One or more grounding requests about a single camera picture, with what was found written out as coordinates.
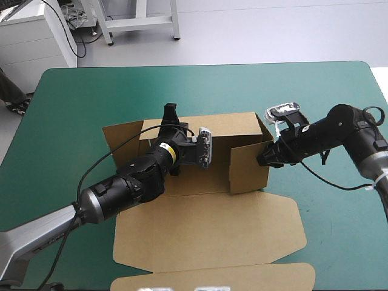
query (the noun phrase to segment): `box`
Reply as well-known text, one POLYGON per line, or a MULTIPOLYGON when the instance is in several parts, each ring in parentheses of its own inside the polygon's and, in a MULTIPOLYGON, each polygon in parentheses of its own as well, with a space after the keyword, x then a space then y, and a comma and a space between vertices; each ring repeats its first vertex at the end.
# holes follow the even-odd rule
MULTIPOLYGON (((307 240, 294 200, 257 191, 267 185, 269 168, 260 167, 256 156, 272 141, 262 121, 253 112, 179 119, 194 131, 212 131, 212 165, 181 166, 179 176, 166 177, 163 195, 118 215, 115 261, 153 274, 117 279, 112 290, 230 286, 235 291, 249 285, 260 286, 250 290, 312 290, 310 265, 271 264, 307 240)), ((136 121, 103 131, 113 149, 160 123, 136 121)), ((151 130, 118 150, 117 167, 146 152, 157 135, 158 129, 151 130)))
MULTIPOLYGON (((213 160, 209 169, 198 166, 182 166, 181 175, 166 178, 165 195, 176 195, 190 188, 196 193, 230 192, 244 193, 264 188, 268 183, 269 167, 260 167, 256 161, 258 152, 273 138, 254 112, 204 115, 179 118, 188 122, 197 132, 207 127, 213 136, 213 160)), ((161 119, 135 121, 104 127, 103 131, 111 149, 143 129, 159 125, 161 119)), ((158 136, 158 129, 143 133, 113 154, 116 166, 145 153, 149 140, 158 136)))

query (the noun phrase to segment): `cable tie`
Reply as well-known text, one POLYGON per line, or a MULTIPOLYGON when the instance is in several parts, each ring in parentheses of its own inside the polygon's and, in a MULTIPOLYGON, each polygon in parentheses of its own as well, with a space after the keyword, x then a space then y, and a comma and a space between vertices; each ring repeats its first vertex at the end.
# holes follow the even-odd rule
POLYGON ((382 173, 379 177, 377 177, 377 179, 373 182, 373 184, 371 186, 366 187, 365 190, 367 190, 367 191, 374 190, 377 183, 379 183, 381 179, 383 179, 387 176, 388 176, 388 172, 382 173))

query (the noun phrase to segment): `person's leg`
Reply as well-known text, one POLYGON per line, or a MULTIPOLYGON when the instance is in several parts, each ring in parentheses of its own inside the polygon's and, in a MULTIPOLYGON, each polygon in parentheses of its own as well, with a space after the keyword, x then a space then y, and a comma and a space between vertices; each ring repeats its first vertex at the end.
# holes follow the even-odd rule
POLYGON ((0 68, 0 99, 5 102, 5 106, 16 114, 24 115, 30 104, 30 99, 19 89, 0 68))
POLYGON ((4 102, 20 103, 27 96, 0 69, 0 99, 4 102))

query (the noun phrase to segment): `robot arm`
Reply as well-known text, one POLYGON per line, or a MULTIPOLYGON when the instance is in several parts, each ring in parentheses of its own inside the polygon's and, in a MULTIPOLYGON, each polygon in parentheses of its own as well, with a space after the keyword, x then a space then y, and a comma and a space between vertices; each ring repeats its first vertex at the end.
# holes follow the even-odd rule
POLYGON ((176 104, 166 104, 159 135, 149 151, 128 161, 117 173, 84 189, 78 205, 69 205, 19 227, 0 233, 0 289, 21 286, 28 263, 38 252, 86 223, 100 223, 119 212, 149 202, 164 192, 164 177, 179 175, 182 164, 206 169, 212 160, 211 132, 201 127, 187 136, 176 104))
POLYGON ((330 149, 342 145, 360 174, 376 181, 388 219, 388 178, 385 176, 388 173, 388 143, 378 130, 385 117, 382 109, 367 107, 360 110, 339 104, 325 118, 309 124, 299 111, 299 105, 291 102, 269 108, 265 117, 276 126, 286 122, 288 128, 282 130, 279 139, 257 157, 261 166, 293 165, 318 153, 324 164, 330 149), (378 122, 368 112, 371 108, 380 111, 378 122))

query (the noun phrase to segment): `yellow label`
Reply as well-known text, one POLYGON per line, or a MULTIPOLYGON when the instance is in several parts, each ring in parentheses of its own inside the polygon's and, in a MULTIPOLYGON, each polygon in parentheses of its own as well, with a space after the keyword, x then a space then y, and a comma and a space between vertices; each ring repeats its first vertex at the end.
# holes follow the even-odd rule
POLYGON ((167 150, 170 153, 170 155, 172 157, 172 164, 174 165, 175 161, 176 161, 176 154, 175 154, 174 149, 172 147, 170 147, 170 145, 168 145, 164 142, 162 142, 159 146, 164 148, 165 150, 167 150))

